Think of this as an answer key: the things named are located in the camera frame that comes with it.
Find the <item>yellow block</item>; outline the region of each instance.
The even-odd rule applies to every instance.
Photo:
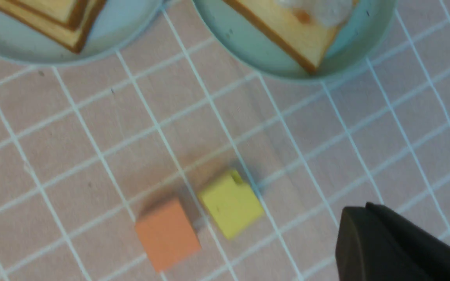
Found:
[[[236,170],[220,176],[198,197],[229,240],[264,215],[255,193]]]

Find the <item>bread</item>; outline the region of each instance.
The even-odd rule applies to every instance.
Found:
[[[70,30],[82,21],[88,0],[8,0]]]
[[[7,0],[0,0],[0,11],[56,41],[73,53],[80,53],[88,34],[106,0],[87,0],[83,19],[77,30],[69,30]]]
[[[280,5],[277,0],[223,0],[290,55],[308,73],[315,73],[340,27]]]

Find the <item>pink surface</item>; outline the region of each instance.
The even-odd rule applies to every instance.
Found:
[[[243,66],[190,0],[93,64],[0,62],[0,280],[334,281],[339,215],[366,201],[450,244],[450,0],[398,14],[328,92]],[[233,241],[195,200],[229,166],[268,213]],[[156,274],[134,222],[168,196],[202,250]]]

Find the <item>orange block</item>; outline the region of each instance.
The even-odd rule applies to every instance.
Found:
[[[142,217],[135,229],[156,272],[170,268],[201,249],[178,198]]]

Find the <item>black object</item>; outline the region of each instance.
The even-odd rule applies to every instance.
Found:
[[[343,209],[336,264],[341,281],[450,281],[450,247],[372,203]]]

